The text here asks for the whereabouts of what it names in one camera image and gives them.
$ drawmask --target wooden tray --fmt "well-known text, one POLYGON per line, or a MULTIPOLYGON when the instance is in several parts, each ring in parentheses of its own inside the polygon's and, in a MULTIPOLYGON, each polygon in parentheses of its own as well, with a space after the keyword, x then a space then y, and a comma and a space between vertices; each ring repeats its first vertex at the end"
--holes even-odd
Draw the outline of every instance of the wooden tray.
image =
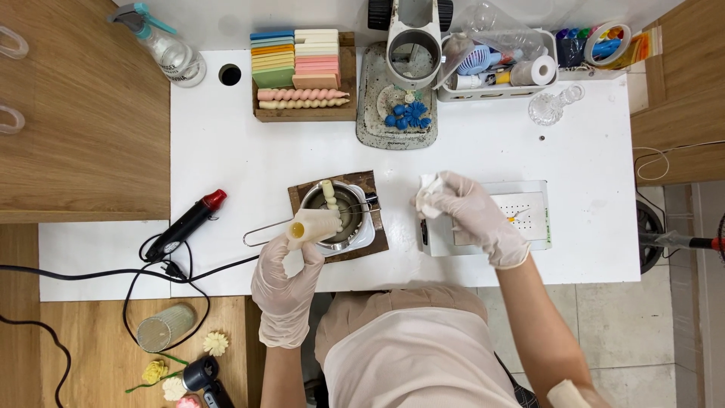
MULTIPOLYGON (((355 33, 346 31, 339 34, 340 40, 340 91, 349 92, 350 102, 342 106, 318 107, 307 109, 260 109, 257 99, 259 87, 252 80, 252 113, 260 122, 334 122, 351 121, 357 118, 357 58, 355 52, 355 33)), ((294 89, 287 86, 282 89, 294 89)))
MULTIPOLYGON (((328 177, 326 179, 319 179, 311 181, 309 183, 300 184, 299 186, 289 187, 287 192, 289 193, 289 201, 292 204, 292 213, 296 214, 299 210, 300 202, 302 198, 307 194, 308 191, 315 184, 322 180, 337 180, 342 181, 345 184, 354 184, 360 187, 366 194, 369 192, 376 192, 375 190, 375 176, 372 170, 361 171, 359 173, 343 174, 341 176, 328 177)), ((380 208, 380 202, 373 205, 371 209, 380 208)), ((361 256, 372 255, 374 253, 383 252, 388 250, 388 238, 385 236, 385 229, 383 228, 383 219, 380 217, 380 211, 370 213, 373 217, 373 225, 375 226, 375 239, 371 244, 364 248, 358 248, 351 250, 350 252, 341 253, 335 256, 329 256, 325 258, 325 263, 347 261, 350 259, 359 258, 361 256)))

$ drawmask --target person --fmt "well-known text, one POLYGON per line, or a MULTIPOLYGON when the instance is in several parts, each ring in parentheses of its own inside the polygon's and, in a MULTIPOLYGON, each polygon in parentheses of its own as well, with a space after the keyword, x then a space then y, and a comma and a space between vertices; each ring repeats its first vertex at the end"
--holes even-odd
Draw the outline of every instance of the person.
MULTIPOLYGON (((488 254, 538 402, 517 399, 515 381, 494 354, 482 300, 463 287, 434 285, 336 294, 315 338, 330 407, 609 407, 544 289, 527 241, 479 183, 448 171, 440 177, 444 191, 430 204, 488 254)), ((262 408, 306 407, 300 345, 324 257, 306 243, 304 268, 288 278, 287 242, 283 235, 271 240, 252 277, 260 341, 268 347, 262 408)))

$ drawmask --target beige pants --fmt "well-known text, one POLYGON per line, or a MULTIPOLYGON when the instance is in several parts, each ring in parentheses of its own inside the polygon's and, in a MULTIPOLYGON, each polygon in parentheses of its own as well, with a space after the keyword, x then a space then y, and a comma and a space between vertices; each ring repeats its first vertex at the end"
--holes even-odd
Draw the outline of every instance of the beige pants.
POLYGON ((348 334, 382 314, 400 309, 442 307, 478 314, 488 323, 484 302, 461 286, 430 286, 393 289, 387 292, 338 292, 320 320, 315 336, 315 358, 325 366, 330 348, 348 334))

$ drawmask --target white shirt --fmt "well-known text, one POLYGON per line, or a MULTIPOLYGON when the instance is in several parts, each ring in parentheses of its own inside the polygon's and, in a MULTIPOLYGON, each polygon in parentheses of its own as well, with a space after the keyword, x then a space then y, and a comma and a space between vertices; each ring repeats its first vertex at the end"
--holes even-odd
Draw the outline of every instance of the white shirt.
POLYGON ((331 408, 521 408, 468 311, 389 311, 335 344, 323 371, 331 408))

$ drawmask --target white paper towel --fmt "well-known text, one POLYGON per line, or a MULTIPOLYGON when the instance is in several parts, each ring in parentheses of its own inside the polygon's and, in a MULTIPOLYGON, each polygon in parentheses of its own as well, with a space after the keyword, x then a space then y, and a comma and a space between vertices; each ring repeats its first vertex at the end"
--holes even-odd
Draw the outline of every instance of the white paper towel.
POLYGON ((434 219, 443 211, 430 205, 432 194, 443 192, 443 179, 438 174, 424 174, 420 176, 420 189, 415 195, 415 209, 422 213, 427 219, 434 219))
POLYGON ((546 85, 556 74, 554 59, 542 55, 533 61, 518 62, 511 70, 511 85, 546 85))

